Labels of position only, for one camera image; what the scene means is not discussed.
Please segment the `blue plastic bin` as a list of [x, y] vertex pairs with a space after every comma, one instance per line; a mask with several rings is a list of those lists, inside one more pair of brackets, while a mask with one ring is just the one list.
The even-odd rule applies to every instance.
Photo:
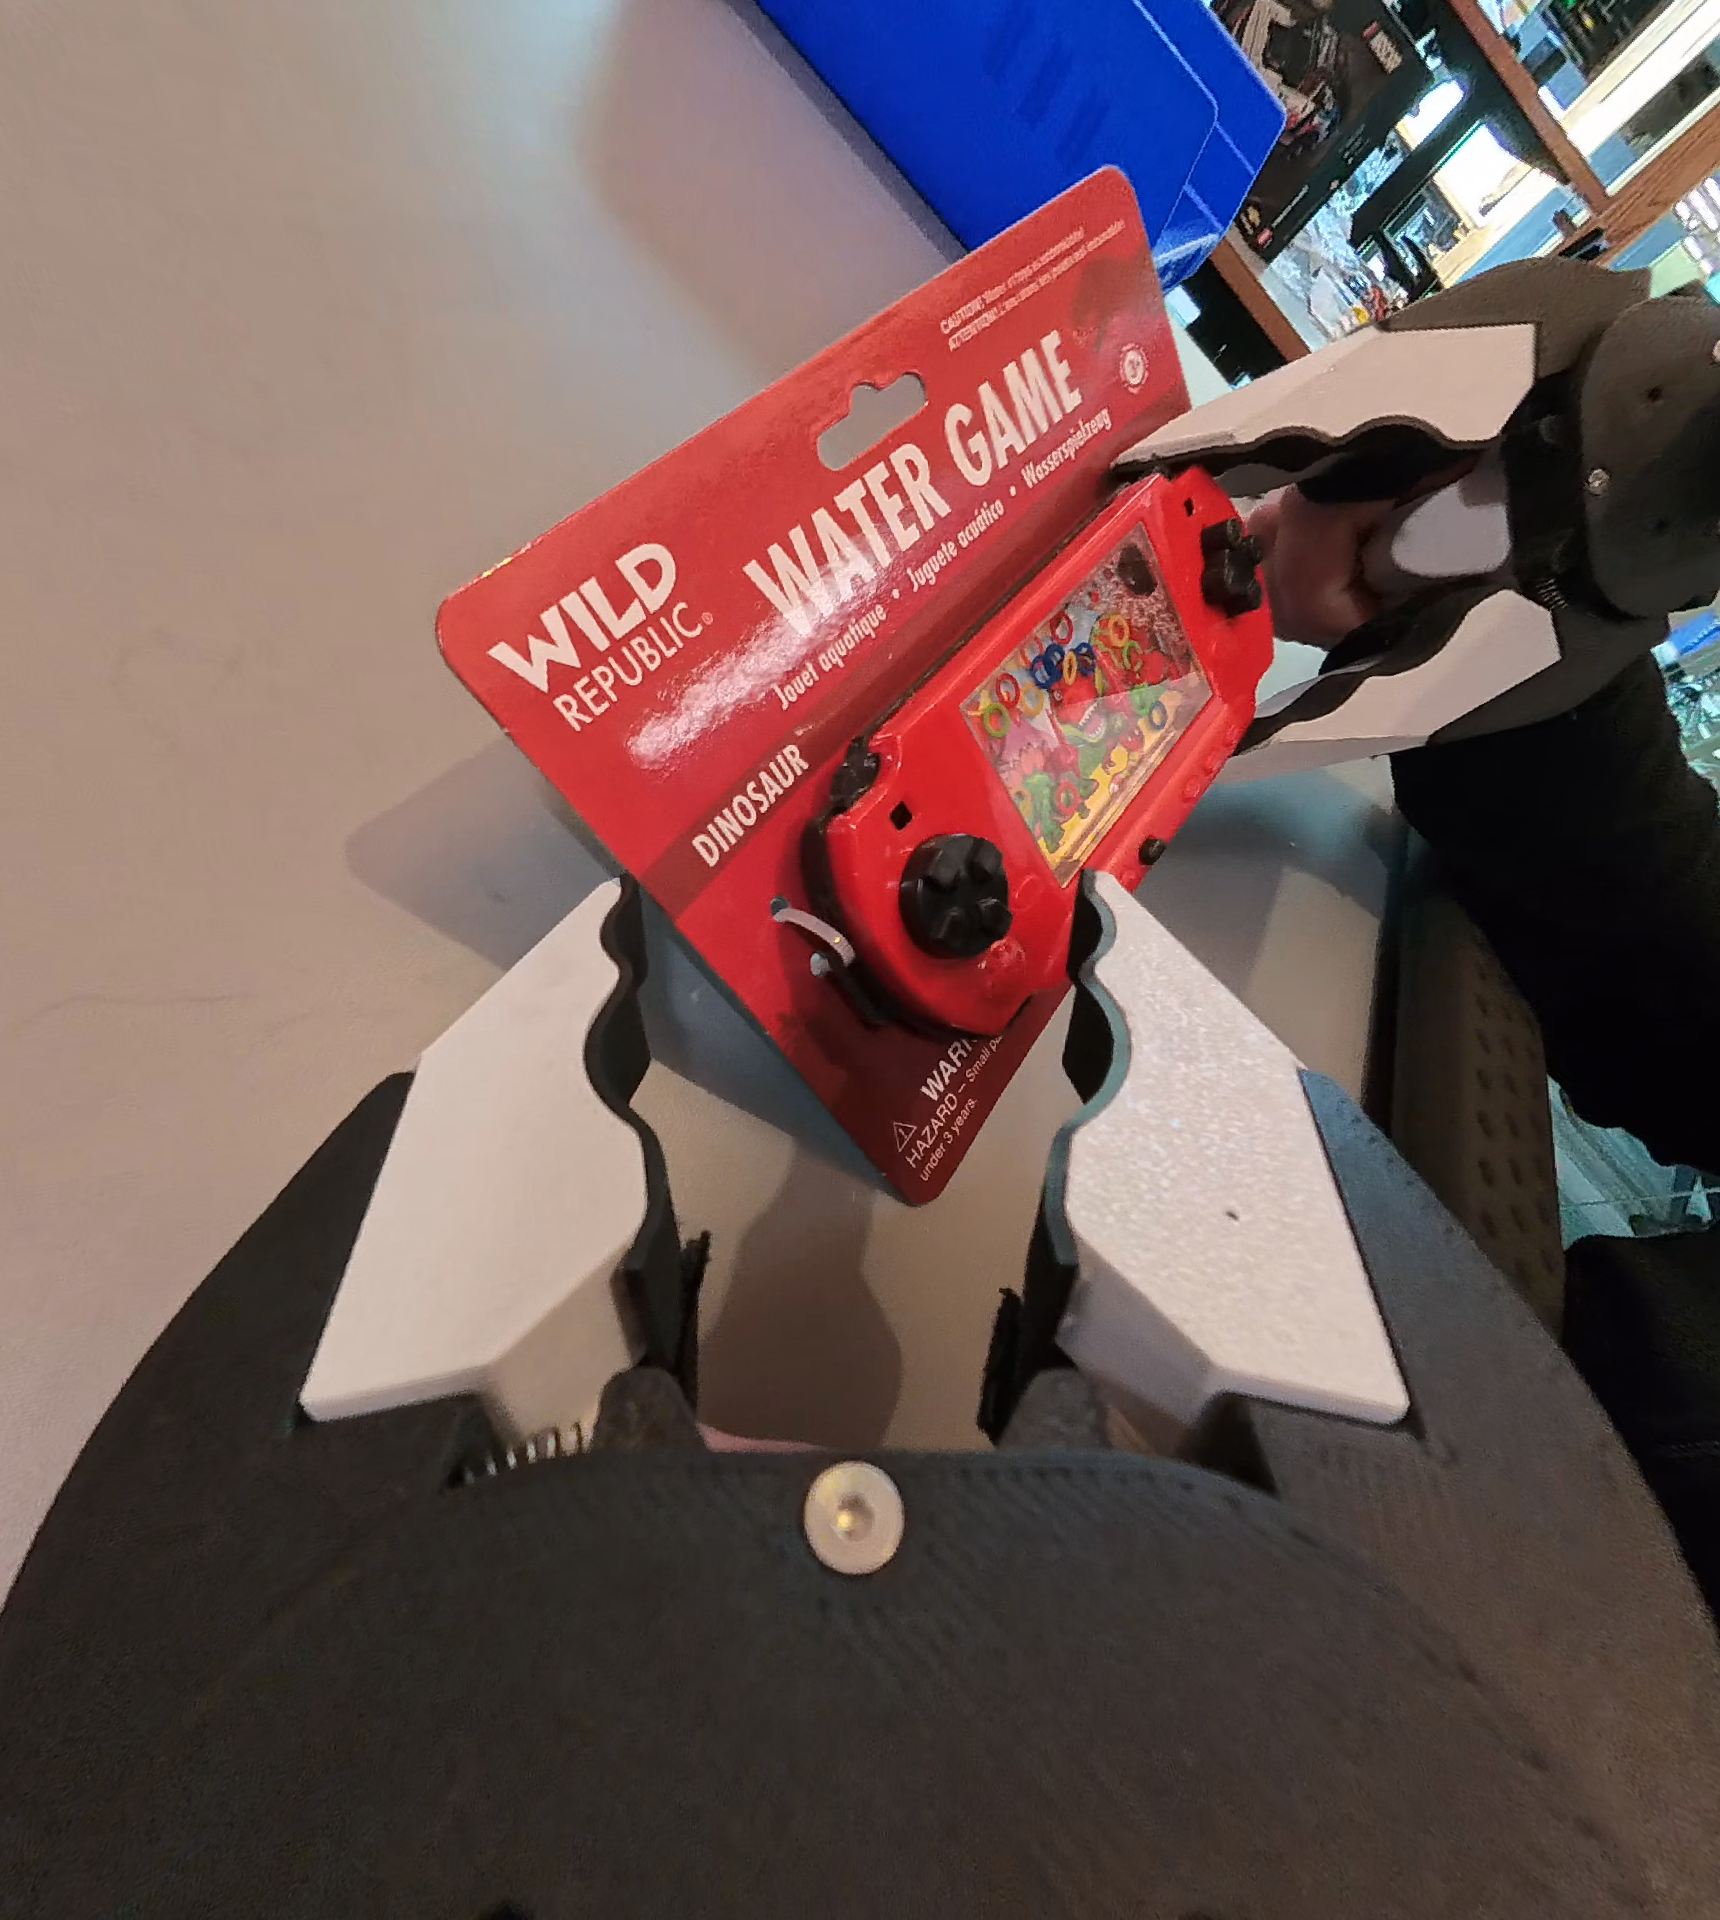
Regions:
[[1160, 284], [1222, 243], [1286, 124], [1196, 1], [764, 1], [968, 250], [1100, 167], [1134, 188]]

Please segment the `person's right hand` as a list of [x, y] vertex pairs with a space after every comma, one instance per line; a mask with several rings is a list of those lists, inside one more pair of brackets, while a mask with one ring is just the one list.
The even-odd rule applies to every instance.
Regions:
[[1393, 509], [1393, 499], [1319, 502], [1300, 487], [1254, 502], [1245, 528], [1277, 641], [1328, 651], [1387, 607], [1365, 551]]

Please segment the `wooden edged table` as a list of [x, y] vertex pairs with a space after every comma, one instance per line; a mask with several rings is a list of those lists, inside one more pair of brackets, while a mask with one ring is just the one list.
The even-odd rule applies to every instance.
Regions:
[[1419, 101], [1276, 258], [1239, 205], [1177, 298], [1226, 379], [1504, 264], [1720, 299], [1720, 1], [1400, 3], [1431, 17]]

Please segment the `brown perforated chair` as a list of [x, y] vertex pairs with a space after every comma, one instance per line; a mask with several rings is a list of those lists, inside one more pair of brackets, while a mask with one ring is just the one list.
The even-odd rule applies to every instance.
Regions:
[[1541, 1029], [1409, 831], [1379, 926], [1365, 1112], [1549, 1333], [1565, 1249]]

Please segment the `person's right forearm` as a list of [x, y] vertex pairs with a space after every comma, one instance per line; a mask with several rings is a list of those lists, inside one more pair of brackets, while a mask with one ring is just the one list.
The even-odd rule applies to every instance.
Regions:
[[1400, 751], [1391, 776], [1578, 1114], [1720, 1178], [1720, 812], [1660, 666], [1540, 724]]

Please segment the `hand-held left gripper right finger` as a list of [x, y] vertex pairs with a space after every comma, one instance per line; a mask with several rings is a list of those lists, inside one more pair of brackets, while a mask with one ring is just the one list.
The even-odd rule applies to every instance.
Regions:
[[1064, 1074], [979, 1423], [1076, 1368], [1155, 1427], [1232, 1398], [1396, 1427], [1407, 1386], [1295, 1054], [1119, 879], [1084, 874]]

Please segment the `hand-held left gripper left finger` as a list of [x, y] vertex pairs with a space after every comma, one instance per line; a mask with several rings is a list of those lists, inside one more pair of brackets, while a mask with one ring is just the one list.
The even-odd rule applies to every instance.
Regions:
[[472, 1393], [570, 1427], [638, 1362], [698, 1395], [703, 1242], [633, 1110], [646, 974], [638, 887], [605, 879], [423, 1049], [299, 1386], [313, 1421]]

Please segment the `black printed box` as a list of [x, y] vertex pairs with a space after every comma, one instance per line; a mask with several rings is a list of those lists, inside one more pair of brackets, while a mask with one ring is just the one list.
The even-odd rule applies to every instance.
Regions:
[[1284, 110], [1277, 141], [1238, 213], [1241, 241], [1273, 259], [1431, 86], [1423, 3], [1214, 1]]

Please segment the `red water game toy card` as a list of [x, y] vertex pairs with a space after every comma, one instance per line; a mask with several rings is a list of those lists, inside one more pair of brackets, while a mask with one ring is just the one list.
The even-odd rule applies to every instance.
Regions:
[[1256, 715], [1258, 555], [1104, 165], [455, 590], [439, 654], [908, 1203]]

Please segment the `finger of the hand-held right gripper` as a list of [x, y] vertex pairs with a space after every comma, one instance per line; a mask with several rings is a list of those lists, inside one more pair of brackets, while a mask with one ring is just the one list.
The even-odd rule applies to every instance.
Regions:
[[1449, 468], [1504, 435], [1537, 361], [1529, 320], [1365, 327], [1162, 424], [1107, 470], [1113, 487], [1200, 471], [1234, 499], [1348, 461]]
[[1232, 781], [1309, 773], [1537, 724], [1571, 707], [1557, 623], [1508, 587], [1452, 591], [1405, 648], [1326, 668], [1256, 707]]

